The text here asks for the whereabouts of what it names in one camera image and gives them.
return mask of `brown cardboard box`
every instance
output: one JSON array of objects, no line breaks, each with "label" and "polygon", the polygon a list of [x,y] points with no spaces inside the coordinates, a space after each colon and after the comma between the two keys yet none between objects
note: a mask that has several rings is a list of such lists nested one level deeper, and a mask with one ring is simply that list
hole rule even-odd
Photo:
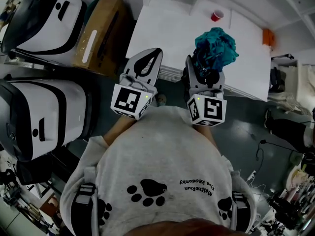
[{"label": "brown cardboard box", "polygon": [[99,0],[80,38],[73,66],[115,77],[130,42],[131,25],[123,0]]}]

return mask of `red cup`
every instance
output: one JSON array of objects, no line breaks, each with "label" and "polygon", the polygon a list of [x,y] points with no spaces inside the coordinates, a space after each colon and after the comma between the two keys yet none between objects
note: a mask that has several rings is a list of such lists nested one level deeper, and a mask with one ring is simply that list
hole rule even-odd
[{"label": "red cup", "polygon": [[211,20],[216,22],[224,17],[224,13],[220,10],[215,10],[211,15]]}]

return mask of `white table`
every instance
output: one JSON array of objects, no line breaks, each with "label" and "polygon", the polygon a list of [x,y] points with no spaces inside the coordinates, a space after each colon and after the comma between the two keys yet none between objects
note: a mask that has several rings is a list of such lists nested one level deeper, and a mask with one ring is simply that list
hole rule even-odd
[{"label": "white table", "polygon": [[[224,18],[213,22],[215,9]],[[212,27],[221,27],[236,42],[236,61],[223,68],[225,88],[252,99],[267,100],[270,76],[270,49],[262,45],[262,29],[236,11],[209,0],[200,0],[189,14],[180,2],[151,0],[143,6],[127,51],[127,58],[148,49],[163,50],[160,78],[179,81],[194,40]]]}]

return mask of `teal cloth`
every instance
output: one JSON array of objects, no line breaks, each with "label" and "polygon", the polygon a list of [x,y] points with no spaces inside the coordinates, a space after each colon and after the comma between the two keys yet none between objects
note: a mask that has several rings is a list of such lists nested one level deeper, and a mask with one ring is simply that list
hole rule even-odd
[{"label": "teal cloth", "polygon": [[215,27],[195,39],[194,65],[205,77],[210,70],[222,72],[224,66],[234,62],[236,53],[235,40],[222,28]]}]

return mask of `black paw print graphic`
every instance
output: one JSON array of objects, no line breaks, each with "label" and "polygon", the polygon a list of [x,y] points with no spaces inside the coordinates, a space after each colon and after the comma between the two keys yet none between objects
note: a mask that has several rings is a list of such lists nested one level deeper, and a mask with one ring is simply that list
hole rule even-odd
[{"label": "black paw print graphic", "polygon": [[220,209],[219,215],[222,217],[223,220],[226,220],[227,217],[232,217],[232,199],[230,197],[226,199],[221,199],[218,202],[218,207]]},{"label": "black paw print graphic", "polygon": [[105,225],[105,220],[109,218],[109,212],[112,210],[110,203],[105,203],[102,199],[97,200],[98,225]]},{"label": "black paw print graphic", "polygon": [[[141,180],[140,184],[142,186],[144,194],[148,197],[159,196],[167,190],[167,186],[165,184],[158,183],[152,179],[143,179]],[[132,185],[128,187],[127,192],[129,194],[134,194],[137,190],[138,188],[135,185]],[[142,202],[143,206],[145,207],[149,207],[154,202],[153,198],[148,198],[148,197]],[[139,193],[134,194],[131,197],[131,201],[133,202],[138,202],[141,199],[142,199],[142,195]],[[163,196],[160,196],[156,199],[157,206],[161,207],[164,203],[165,203],[165,198]]]}]

